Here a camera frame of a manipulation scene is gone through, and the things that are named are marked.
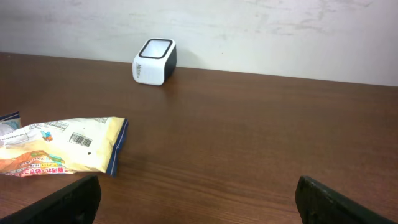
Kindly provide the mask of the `yellow snack bag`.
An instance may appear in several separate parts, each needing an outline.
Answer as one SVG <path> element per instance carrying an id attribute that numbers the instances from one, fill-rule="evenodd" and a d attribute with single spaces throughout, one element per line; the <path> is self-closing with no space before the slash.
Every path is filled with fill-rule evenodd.
<path id="1" fill-rule="evenodd" d="M 18 112 L 1 117 L 1 174 L 102 172 L 115 176 L 128 120 L 73 118 L 21 125 Z"/>

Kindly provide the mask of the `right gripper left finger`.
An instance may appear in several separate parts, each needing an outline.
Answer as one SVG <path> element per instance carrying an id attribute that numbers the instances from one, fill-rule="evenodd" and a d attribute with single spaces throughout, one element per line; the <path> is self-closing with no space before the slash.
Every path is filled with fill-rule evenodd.
<path id="1" fill-rule="evenodd" d="M 101 201 L 96 175 L 88 175 L 1 219 L 2 224 L 92 224 Z"/>

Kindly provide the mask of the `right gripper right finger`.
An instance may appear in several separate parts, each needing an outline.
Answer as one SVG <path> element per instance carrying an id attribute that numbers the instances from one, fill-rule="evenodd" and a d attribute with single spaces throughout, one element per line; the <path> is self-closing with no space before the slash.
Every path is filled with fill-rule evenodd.
<path id="1" fill-rule="evenodd" d="M 299 178 L 295 203 L 303 224 L 395 224 L 309 176 Z"/>

